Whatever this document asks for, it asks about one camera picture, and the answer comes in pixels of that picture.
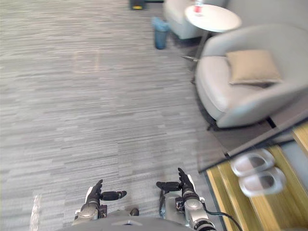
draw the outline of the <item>chair base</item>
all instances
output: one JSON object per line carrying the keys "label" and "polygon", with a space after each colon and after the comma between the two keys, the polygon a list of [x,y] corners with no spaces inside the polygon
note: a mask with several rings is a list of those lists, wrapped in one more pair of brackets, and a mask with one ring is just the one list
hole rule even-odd
{"label": "chair base", "polygon": [[[247,127],[252,126],[252,125],[245,125],[245,126],[237,126],[237,127],[231,127],[231,128],[220,128],[220,127],[218,127],[216,120],[207,112],[206,108],[203,106],[201,99],[199,97],[196,85],[195,85],[195,96],[196,96],[196,101],[197,101],[199,110],[200,110],[203,118],[209,124],[207,129],[206,129],[207,131],[210,131],[210,130],[213,130],[213,131],[228,131],[228,130],[235,130],[235,129],[247,128]],[[264,121],[267,121],[271,128],[276,127],[275,123],[272,121],[272,119],[270,117],[266,118],[266,120],[263,120],[261,122],[264,122]]]}

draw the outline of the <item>white slipper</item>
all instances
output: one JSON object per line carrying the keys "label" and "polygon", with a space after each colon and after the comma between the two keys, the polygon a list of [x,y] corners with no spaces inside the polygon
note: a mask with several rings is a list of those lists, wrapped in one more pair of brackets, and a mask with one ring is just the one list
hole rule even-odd
{"label": "white slipper", "polygon": [[279,193],[285,183],[285,175],[277,167],[239,178],[240,188],[248,197]]}
{"label": "white slipper", "polygon": [[231,161],[231,168],[238,177],[252,175],[273,167],[275,159],[266,149],[255,149],[241,154]]}

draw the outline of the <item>cushion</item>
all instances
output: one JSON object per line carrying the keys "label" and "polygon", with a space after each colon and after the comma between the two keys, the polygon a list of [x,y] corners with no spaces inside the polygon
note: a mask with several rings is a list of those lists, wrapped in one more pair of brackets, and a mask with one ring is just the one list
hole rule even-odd
{"label": "cushion", "polygon": [[237,105],[239,99],[253,95],[263,88],[253,85],[231,85],[230,66],[225,56],[205,56],[196,71],[196,85],[200,99],[214,118],[218,119],[228,109]]}
{"label": "cushion", "polygon": [[266,50],[232,51],[227,53],[231,66],[231,84],[260,84],[281,82],[281,77]]}

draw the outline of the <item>wooden step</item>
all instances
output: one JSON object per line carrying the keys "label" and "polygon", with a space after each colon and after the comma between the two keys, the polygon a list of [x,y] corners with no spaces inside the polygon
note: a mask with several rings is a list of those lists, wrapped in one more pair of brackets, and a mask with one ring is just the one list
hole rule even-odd
{"label": "wooden step", "polygon": [[[225,185],[222,181],[218,167],[213,167],[209,169],[206,173],[210,180],[220,211],[227,213],[231,215],[234,219],[238,220],[230,202],[230,198],[226,191]],[[236,227],[234,222],[231,221],[229,218],[223,216],[223,220],[228,231],[238,231],[238,228]]]}
{"label": "wooden step", "polygon": [[[232,172],[230,164],[224,163],[207,171],[219,208],[233,216],[243,231],[262,231],[262,226],[255,214],[249,198],[241,191],[237,176]],[[235,224],[224,218],[228,231],[238,231]]]}
{"label": "wooden step", "polygon": [[286,186],[278,194],[251,197],[250,201],[265,231],[308,227],[308,195],[280,147],[268,149],[276,166],[286,176]]}
{"label": "wooden step", "polygon": [[[308,227],[308,194],[280,147],[268,149],[276,167],[286,176],[284,190],[277,194],[246,197],[229,163],[207,171],[221,211],[237,219],[244,231],[280,231]],[[233,222],[224,218],[228,231],[237,231]]]}
{"label": "wooden step", "polygon": [[233,173],[230,164],[221,164],[218,166],[218,169],[242,229],[244,231],[261,231],[261,223],[255,214],[249,198],[243,194],[239,186],[239,179]]}
{"label": "wooden step", "polygon": [[308,155],[308,122],[293,131],[293,137],[304,153]]}

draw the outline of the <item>table leg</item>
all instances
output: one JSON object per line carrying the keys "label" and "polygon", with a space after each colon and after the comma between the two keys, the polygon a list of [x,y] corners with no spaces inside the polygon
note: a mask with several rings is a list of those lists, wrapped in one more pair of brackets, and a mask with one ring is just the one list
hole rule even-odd
{"label": "table leg", "polygon": [[196,68],[197,63],[198,63],[198,61],[199,61],[199,58],[200,58],[200,56],[201,56],[201,52],[202,52],[202,50],[203,50],[203,47],[204,47],[205,41],[206,41],[206,39],[207,39],[207,36],[208,36],[208,31],[207,31],[207,30],[204,30],[195,57],[188,56],[188,55],[182,55],[182,56],[181,56],[181,57],[184,58],[184,59],[187,59],[187,60],[189,60],[189,61],[193,61],[193,65],[192,65],[193,77],[192,77],[192,79],[191,79],[191,83],[194,83],[195,68]]}

